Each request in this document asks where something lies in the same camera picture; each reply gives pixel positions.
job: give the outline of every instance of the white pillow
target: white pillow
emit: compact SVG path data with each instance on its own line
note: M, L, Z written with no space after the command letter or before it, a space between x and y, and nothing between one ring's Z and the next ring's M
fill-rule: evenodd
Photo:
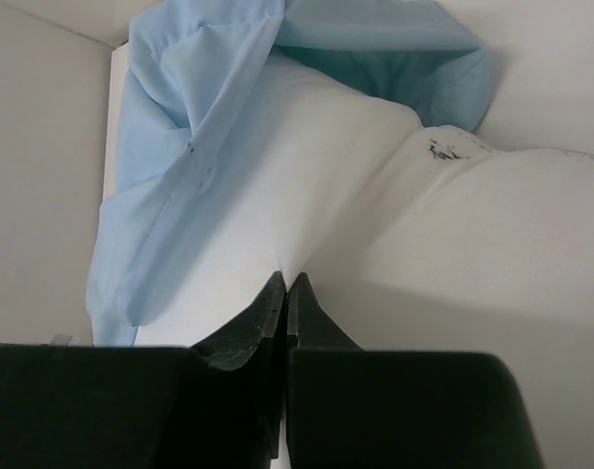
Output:
M594 157L421 130L284 58L244 108L137 345L190 345L305 270L365 347L496 353L547 461L594 466Z

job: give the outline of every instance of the light blue fabric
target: light blue fabric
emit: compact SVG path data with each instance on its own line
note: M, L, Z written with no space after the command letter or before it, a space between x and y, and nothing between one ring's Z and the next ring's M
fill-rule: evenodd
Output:
M426 126L472 130L488 106L485 48L431 1L169 0L145 12L130 25L116 194L89 274L96 345L134 343L162 253L202 203L273 46Z

